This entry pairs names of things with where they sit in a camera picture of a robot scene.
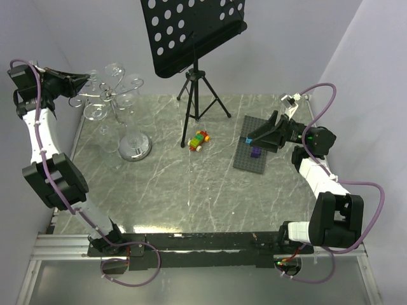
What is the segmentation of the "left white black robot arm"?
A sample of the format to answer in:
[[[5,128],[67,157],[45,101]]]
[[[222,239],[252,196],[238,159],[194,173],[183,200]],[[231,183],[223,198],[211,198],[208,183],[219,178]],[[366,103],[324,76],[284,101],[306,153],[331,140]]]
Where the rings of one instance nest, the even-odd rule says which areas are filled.
[[[48,208],[67,211],[88,231],[90,246],[107,255],[126,251],[118,226],[89,199],[88,184],[71,159],[61,151],[57,137],[55,99],[76,97],[88,74],[72,74],[40,68],[14,59],[8,75],[17,87],[13,102],[31,141],[31,160],[22,174]]]

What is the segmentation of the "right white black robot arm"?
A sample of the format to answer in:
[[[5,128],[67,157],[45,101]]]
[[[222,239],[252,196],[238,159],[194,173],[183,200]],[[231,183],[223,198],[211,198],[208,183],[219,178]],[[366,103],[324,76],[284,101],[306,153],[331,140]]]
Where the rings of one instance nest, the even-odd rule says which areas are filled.
[[[341,186],[326,163],[335,134],[325,127],[307,127],[274,111],[268,121],[247,137],[252,147],[273,153],[288,142],[295,144],[291,163],[316,198],[309,221],[287,221],[281,226],[283,234],[277,238],[281,251],[294,252],[300,243],[348,248],[361,237],[363,199]]]

